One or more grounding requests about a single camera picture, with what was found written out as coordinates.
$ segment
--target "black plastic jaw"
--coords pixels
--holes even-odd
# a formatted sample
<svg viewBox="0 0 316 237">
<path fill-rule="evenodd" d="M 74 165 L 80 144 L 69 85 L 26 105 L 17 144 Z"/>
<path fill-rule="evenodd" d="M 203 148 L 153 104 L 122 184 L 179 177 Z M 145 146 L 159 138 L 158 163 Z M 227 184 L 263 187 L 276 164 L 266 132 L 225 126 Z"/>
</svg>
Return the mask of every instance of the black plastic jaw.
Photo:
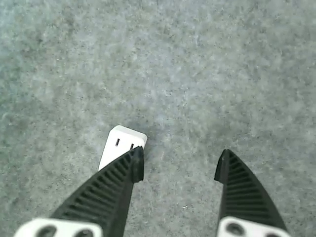
<svg viewBox="0 0 316 237">
<path fill-rule="evenodd" d="M 51 218 L 95 223 L 104 237 L 122 237 L 133 185 L 143 179 L 143 149 L 136 147 L 88 179 Z"/>
<path fill-rule="evenodd" d="M 286 231 L 276 206 L 262 184 L 232 151 L 223 151 L 214 179 L 224 185 L 219 220 L 233 216 Z"/>
</svg>

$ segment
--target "floor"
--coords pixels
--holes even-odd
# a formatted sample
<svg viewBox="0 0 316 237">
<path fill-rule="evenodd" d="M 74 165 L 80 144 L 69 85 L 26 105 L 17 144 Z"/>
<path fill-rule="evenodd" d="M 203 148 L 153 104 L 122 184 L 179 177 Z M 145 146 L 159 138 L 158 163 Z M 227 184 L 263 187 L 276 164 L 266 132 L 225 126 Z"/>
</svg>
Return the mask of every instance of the floor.
<svg viewBox="0 0 316 237">
<path fill-rule="evenodd" d="M 148 135 L 125 236 L 215 236 L 219 155 L 316 236 L 315 0 L 0 1 L 0 229 L 49 216 L 117 124 Z"/>
</svg>

